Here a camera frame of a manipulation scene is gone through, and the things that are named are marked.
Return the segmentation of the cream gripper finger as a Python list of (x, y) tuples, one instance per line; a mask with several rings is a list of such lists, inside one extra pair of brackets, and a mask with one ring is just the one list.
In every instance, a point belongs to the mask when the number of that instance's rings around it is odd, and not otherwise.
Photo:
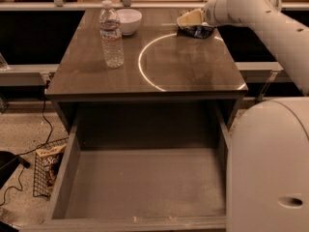
[(180, 27), (201, 25), (203, 22), (204, 16), (201, 9), (187, 11), (177, 18), (177, 24)]

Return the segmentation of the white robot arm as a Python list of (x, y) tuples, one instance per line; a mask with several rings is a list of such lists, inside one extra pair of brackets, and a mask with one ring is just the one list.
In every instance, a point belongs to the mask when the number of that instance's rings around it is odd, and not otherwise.
[(250, 28), (300, 90), (237, 121), (227, 154), (226, 232), (309, 232), (309, 28), (280, 0), (209, 0), (211, 26)]

